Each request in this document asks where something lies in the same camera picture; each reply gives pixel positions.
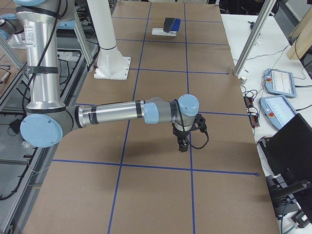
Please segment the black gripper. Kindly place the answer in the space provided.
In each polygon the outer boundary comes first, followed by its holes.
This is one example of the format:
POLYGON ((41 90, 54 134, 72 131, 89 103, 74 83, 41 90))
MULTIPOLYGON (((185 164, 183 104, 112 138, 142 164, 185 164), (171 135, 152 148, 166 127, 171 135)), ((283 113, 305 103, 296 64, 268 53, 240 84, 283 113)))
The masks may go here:
POLYGON ((178 142, 178 150, 180 152, 186 152, 189 148, 189 142, 187 139, 187 136, 189 134, 189 131, 180 131, 178 128, 176 128, 175 124, 172 123, 173 127, 173 134, 177 137, 178 142))

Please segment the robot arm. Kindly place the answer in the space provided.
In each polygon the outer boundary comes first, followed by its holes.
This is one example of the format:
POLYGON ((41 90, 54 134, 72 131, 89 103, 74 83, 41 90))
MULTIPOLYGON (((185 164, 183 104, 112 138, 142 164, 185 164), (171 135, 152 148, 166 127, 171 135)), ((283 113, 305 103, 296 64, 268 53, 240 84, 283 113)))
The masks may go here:
POLYGON ((74 20, 75 4, 72 0, 18 0, 15 4, 24 26, 30 77, 26 92, 31 98, 25 105, 20 133, 29 144, 51 147, 71 131, 87 125, 141 118, 147 124, 171 123, 179 150, 187 151, 189 132, 204 124, 195 96, 185 94, 171 101, 156 97, 91 107, 66 106, 59 93, 56 29, 60 23, 74 20))
POLYGON ((25 41, 24 27, 15 14, 6 13, 0 16, 0 35, 4 40, 14 37, 25 41))

